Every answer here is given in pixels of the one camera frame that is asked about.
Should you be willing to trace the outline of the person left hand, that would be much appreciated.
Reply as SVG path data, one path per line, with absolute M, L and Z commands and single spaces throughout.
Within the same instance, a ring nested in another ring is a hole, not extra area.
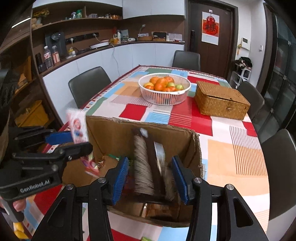
M 13 207 L 17 212 L 23 211 L 26 208 L 26 199 L 17 200 L 13 203 Z M 0 202 L 1 212 L 6 212 L 2 202 Z

